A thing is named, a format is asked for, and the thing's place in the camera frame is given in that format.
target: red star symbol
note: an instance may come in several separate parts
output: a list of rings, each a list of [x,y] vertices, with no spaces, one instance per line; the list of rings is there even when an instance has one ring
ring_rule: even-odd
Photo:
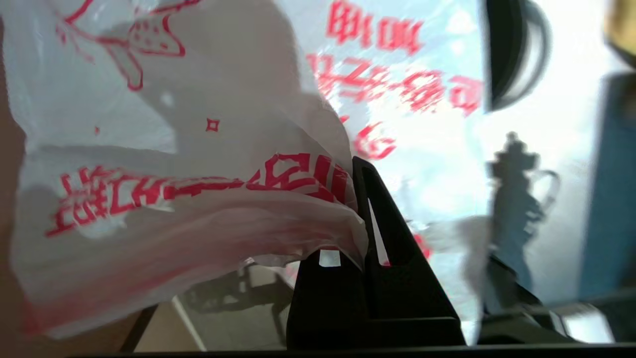
[[[205,129],[206,132],[209,131],[213,131],[213,132],[218,132],[219,131],[219,120],[218,119],[207,119],[207,128]]]

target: black plastic holder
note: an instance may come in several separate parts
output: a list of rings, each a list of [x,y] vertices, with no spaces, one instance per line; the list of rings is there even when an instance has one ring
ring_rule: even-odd
[[[369,247],[360,271],[302,261],[287,319],[287,348],[325,350],[465,345],[460,320],[372,164],[353,159],[358,214]],[[391,263],[378,260],[370,204]]]

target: plastic bag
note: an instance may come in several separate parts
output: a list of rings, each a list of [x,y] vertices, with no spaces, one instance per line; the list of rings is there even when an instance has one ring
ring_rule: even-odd
[[[278,3],[352,152],[412,229],[486,214],[481,1]]]
[[[337,247],[361,265],[347,134],[274,3],[2,11],[27,135],[11,267],[31,333],[105,324],[248,257]]]

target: red chinese characters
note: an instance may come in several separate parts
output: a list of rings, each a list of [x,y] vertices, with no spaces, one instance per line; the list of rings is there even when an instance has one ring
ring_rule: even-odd
[[[450,90],[450,102],[454,108],[464,110],[464,116],[470,116],[481,104],[481,81],[464,76],[450,79],[455,86]]]
[[[358,133],[354,143],[358,154],[373,161],[386,158],[397,148],[394,139],[382,135],[378,127],[380,124],[367,125]]]
[[[377,23],[377,48],[385,51],[406,50],[415,55],[423,44],[419,42],[422,21],[382,17]],[[360,6],[347,0],[336,0],[329,8],[327,37],[335,38],[339,45],[359,40],[363,48],[373,43],[373,15],[365,14]]]
[[[437,104],[444,98],[444,85],[440,71],[420,71],[404,79],[400,95],[414,112],[435,112]]]
[[[160,178],[134,175],[123,169],[106,170],[101,166],[81,168],[60,177],[66,197],[53,214],[53,228],[48,237],[76,227],[93,224],[126,212],[173,201],[178,197],[194,197],[210,190],[286,190],[316,197],[331,203],[346,203],[352,192],[350,177],[331,158],[324,155],[275,154],[252,178],[228,179],[220,176],[203,178]]]
[[[332,55],[307,55],[314,71],[318,89],[323,96],[347,97],[354,103],[371,102],[382,98],[388,91],[399,91],[403,103],[412,112],[435,112],[445,97],[454,108],[460,108],[465,117],[481,106],[482,82],[465,76],[453,76],[444,83],[443,72],[424,70],[407,74],[401,81],[392,81],[389,69],[376,66],[370,60],[347,57],[339,64]],[[335,68],[342,73],[335,73]]]

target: dark edge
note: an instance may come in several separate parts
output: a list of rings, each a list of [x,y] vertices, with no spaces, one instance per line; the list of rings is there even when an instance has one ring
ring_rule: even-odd
[[[144,308],[141,311],[139,317],[137,318],[137,321],[135,322],[135,325],[132,326],[130,333],[128,333],[126,340],[123,342],[120,353],[132,353],[135,351],[135,348],[137,348],[137,344],[139,344],[139,341],[141,340],[141,336],[144,335],[144,332],[146,332],[146,328],[148,327],[150,320],[153,318],[153,315],[155,315],[157,307],[158,304],[150,306],[148,308]]]

